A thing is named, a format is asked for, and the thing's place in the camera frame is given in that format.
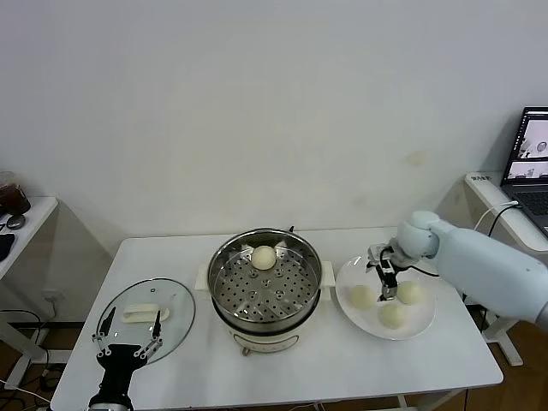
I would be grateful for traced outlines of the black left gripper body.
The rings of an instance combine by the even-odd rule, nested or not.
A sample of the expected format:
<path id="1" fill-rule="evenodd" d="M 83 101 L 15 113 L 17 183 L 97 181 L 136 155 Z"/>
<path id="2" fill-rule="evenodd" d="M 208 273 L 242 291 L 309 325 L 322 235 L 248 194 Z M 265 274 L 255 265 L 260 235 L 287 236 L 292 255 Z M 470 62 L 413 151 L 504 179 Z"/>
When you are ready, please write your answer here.
<path id="1" fill-rule="evenodd" d="M 98 363 L 104 369 L 99 385 L 101 390 L 128 392 L 133 373 L 144 366 L 140 346 L 111 344 L 98 354 Z"/>

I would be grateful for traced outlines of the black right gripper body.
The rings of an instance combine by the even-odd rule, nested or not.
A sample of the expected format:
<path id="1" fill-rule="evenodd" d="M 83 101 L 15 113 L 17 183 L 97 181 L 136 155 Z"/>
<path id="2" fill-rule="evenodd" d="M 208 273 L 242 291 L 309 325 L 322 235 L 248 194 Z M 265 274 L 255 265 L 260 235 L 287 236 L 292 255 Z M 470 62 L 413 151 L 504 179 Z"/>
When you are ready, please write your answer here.
<path id="1" fill-rule="evenodd" d="M 396 242 L 375 246 L 375 270 L 378 275 L 397 274 L 405 270 L 405 258 Z"/>

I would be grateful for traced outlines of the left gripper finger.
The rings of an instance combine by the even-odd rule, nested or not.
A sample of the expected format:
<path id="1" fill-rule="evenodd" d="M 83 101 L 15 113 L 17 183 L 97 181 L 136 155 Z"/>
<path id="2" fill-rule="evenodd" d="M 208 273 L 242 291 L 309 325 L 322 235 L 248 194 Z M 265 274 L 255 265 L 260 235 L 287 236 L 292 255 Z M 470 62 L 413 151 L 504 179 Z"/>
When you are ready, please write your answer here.
<path id="1" fill-rule="evenodd" d="M 157 311 L 155 322 L 152 327 L 151 339 L 149 343 L 135 352 L 136 358 L 148 360 L 163 346 L 163 339 L 160 337 L 161 328 L 161 312 Z"/>
<path id="2" fill-rule="evenodd" d="M 116 308 L 112 307 L 109 310 L 108 315 L 101 320 L 98 331 L 92 334 L 92 342 L 96 344 L 96 347 L 98 349 L 98 352 L 97 352 L 98 358 L 108 356 L 111 354 L 111 351 L 108 347 L 108 335 L 110 332 L 112 321 L 115 317 L 115 313 L 116 313 Z"/>

